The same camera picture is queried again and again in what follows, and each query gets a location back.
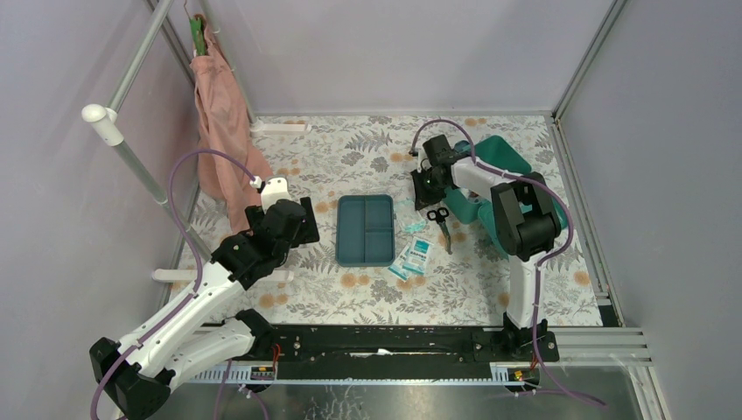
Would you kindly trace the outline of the black handled scissors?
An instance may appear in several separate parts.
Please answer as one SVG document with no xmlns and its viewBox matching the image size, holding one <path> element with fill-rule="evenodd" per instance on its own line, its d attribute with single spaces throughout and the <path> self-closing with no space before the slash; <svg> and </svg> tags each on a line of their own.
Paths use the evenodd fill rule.
<svg viewBox="0 0 742 420">
<path fill-rule="evenodd" d="M 445 207 L 431 209 L 427 212 L 429 221 L 434 221 L 440 228 L 444 237 L 444 249 L 448 255 L 452 254 L 452 238 L 449 232 L 446 219 L 449 217 L 449 210 Z"/>
</svg>

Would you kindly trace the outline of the teal band-aid pack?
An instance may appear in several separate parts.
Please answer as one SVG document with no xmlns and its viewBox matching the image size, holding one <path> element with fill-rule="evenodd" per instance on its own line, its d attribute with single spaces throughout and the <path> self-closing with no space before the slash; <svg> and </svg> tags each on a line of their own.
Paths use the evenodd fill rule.
<svg viewBox="0 0 742 420">
<path fill-rule="evenodd" d="M 396 218 L 401 229 L 406 233 L 416 233 L 424 230 L 427 221 L 415 208 L 413 199 L 403 199 L 395 204 Z"/>
</svg>

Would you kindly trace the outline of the teal medical gauze packet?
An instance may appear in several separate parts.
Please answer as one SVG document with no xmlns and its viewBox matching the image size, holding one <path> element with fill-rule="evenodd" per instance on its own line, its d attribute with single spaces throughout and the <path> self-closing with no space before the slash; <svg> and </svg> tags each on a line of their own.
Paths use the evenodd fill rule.
<svg viewBox="0 0 742 420">
<path fill-rule="evenodd" d="M 408 246 L 402 267 L 415 273 L 423 275 L 431 258 L 433 244 L 419 237 L 414 237 Z"/>
</svg>

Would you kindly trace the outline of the dark teal divided tray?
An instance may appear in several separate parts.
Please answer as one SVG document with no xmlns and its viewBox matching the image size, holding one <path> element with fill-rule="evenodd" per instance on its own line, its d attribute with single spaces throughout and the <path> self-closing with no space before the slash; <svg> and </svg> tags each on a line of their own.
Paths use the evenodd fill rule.
<svg viewBox="0 0 742 420">
<path fill-rule="evenodd" d="M 335 258 L 342 267 L 385 267 L 396 257 L 394 201 L 387 194 L 345 195 L 337 208 Z"/>
</svg>

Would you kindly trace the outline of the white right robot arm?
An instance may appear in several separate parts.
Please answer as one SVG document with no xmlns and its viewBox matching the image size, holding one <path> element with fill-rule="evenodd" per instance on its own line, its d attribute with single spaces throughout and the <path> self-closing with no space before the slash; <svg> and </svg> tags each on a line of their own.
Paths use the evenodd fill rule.
<svg viewBox="0 0 742 420">
<path fill-rule="evenodd" d="M 540 313 L 541 265 L 562 232 L 553 192 L 537 172 L 520 174 L 487 164 L 475 152 L 456 151 L 446 136 L 423 143 L 423 168 L 411 172 L 416 209 L 442 201 L 446 189 L 488 197 L 496 239 L 507 255 L 510 300 L 504 313 L 503 352 L 541 363 L 548 323 Z"/>
</svg>

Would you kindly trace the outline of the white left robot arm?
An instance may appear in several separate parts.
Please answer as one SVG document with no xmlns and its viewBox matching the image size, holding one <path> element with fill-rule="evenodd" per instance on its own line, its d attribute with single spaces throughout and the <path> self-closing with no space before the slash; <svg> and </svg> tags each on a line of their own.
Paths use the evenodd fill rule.
<svg viewBox="0 0 742 420">
<path fill-rule="evenodd" d="M 215 332 L 187 339 L 235 296 L 282 267 L 292 249 L 319 240 L 312 201 L 279 199 L 257 214 L 248 231 L 229 236 L 196 270 L 196 278 L 134 331 L 118 340 L 102 337 L 89 349 L 97 388 L 90 416 L 107 395 L 126 419 L 147 419 L 182 383 L 220 361 L 271 348 L 272 327 L 253 309 L 239 311 Z"/>
</svg>

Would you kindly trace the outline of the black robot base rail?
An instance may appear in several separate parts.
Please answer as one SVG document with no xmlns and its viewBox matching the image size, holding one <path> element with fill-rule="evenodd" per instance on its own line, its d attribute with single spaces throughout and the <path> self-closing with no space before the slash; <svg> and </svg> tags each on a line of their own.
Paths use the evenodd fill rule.
<svg viewBox="0 0 742 420">
<path fill-rule="evenodd" d="M 557 362 L 554 333 L 537 337 L 482 326 L 275 325 L 239 359 L 284 381 L 479 380 L 492 364 L 530 367 L 535 351 Z"/>
</svg>

